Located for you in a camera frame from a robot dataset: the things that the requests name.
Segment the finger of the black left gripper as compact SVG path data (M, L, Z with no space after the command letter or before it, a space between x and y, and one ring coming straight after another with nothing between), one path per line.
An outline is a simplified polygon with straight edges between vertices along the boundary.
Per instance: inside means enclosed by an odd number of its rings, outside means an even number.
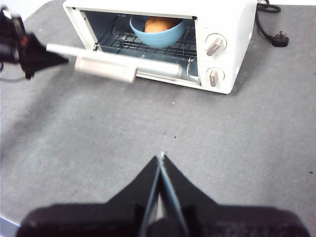
M25 78L31 79L37 71L66 64L68 62L69 60L66 58L44 58L43 60L27 60L21 63L21 68L25 73Z
M68 61L57 53L46 50L34 33L26 34L21 41L23 59L26 61Z

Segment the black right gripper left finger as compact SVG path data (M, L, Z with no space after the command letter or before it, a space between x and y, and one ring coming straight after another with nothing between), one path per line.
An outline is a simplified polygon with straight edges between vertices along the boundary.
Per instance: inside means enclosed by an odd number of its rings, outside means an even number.
M158 158L105 203L59 203L34 209L23 219L19 237L135 237L139 233L154 182Z

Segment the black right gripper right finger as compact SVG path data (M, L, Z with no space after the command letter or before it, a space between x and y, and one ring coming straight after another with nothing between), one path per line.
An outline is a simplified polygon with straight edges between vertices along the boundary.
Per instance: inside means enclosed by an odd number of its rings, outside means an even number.
M170 209L188 237L308 237L295 213L271 206L219 204L206 195L166 156L161 177Z

